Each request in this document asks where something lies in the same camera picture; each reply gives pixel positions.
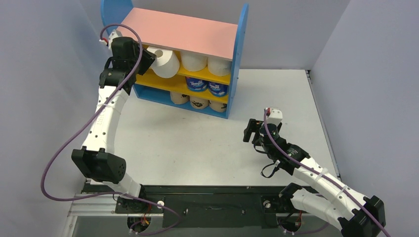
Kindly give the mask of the blue roll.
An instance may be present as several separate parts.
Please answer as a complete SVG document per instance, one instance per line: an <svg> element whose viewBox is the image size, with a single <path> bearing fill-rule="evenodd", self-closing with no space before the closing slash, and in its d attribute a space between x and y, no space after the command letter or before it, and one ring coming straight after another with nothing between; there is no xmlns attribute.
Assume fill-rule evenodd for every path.
<svg viewBox="0 0 419 237"><path fill-rule="evenodd" d="M224 97L228 94L228 85L225 84L209 81L208 89L216 97Z"/></svg>
<svg viewBox="0 0 419 237"><path fill-rule="evenodd" d="M192 77L185 77L185 80L187 88L191 91L203 92L208 88L208 82L206 80Z"/></svg>

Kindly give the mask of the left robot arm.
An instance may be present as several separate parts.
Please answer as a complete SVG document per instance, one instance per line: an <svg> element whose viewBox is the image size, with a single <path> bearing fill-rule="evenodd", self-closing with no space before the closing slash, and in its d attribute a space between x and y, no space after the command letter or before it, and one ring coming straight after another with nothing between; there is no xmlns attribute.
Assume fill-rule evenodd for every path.
<svg viewBox="0 0 419 237"><path fill-rule="evenodd" d="M80 149L72 151L72 161L84 177L107 185L113 191L128 194L118 203L134 212L149 208L144 188L127 172L125 159L114 154L116 130L139 69L135 63L140 57L139 43L130 37L111 41L110 57L99 77L97 112L89 133Z"/></svg>

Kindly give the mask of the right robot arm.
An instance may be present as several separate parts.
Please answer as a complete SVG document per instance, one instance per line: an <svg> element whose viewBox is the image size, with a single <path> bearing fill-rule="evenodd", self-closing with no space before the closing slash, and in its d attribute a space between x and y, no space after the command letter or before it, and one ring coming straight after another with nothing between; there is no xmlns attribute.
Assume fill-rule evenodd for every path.
<svg viewBox="0 0 419 237"><path fill-rule="evenodd" d="M312 214L334 226L344 237L377 237L389 235L385 229L383 201L377 196L367 197L332 176L308 152L288 143L279 135L281 124L250 119L244 129L244 142L262 147L261 154L272 160L271 178L277 171L303 181L315 190L290 183L279 193L279 206L285 211L297 210Z"/></svg>

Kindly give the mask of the blue roll back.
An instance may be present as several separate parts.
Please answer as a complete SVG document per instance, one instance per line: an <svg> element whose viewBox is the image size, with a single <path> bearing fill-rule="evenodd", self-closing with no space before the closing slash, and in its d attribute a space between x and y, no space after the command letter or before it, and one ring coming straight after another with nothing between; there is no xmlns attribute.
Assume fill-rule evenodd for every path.
<svg viewBox="0 0 419 237"><path fill-rule="evenodd" d="M206 80L192 77L185 77L185 80L187 88L191 91L203 92L208 88L208 82Z"/></svg>

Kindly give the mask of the blue roll front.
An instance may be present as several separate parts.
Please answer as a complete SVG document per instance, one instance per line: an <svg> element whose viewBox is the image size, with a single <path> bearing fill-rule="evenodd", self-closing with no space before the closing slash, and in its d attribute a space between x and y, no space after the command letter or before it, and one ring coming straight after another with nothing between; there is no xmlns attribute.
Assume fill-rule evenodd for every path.
<svg viewBox="0 0 419 237"><path fill-rule="evenodd" d="M208 89L216 97L224 97L228 94L228 85L225 84L209 81Z"/></svg>

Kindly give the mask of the plain white toilet roll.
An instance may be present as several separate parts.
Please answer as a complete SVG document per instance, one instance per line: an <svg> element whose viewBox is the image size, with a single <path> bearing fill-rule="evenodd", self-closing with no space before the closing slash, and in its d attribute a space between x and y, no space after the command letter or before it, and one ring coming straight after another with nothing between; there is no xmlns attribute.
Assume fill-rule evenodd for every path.
<svg viewBox="0 0 419 237"><path fill-rule="evenodd" d="M232 62L216 57L208 58L208 70L211 74L219 77L226 76L231 72Z"/></svg>

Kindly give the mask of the brown cartoon roll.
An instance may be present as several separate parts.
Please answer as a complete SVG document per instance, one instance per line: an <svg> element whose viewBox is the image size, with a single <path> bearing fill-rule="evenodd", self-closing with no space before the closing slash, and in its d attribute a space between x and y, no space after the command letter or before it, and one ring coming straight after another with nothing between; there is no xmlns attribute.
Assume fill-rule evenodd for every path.
<svg viewBox="0 0 419 237"><path fill-rule="evenodd" d="M170 99L176 105L185 104L190 101L189 95L173 91L170 92Z"/></svg>
<svg viewBox="0 0 419 237"><path fill-rule="evenodd" d="M200 97L189 96L189 98L190 98L189 101L190 101L191 106L197 110L205 109L210 103L208 99L204 99Z"/></svg>

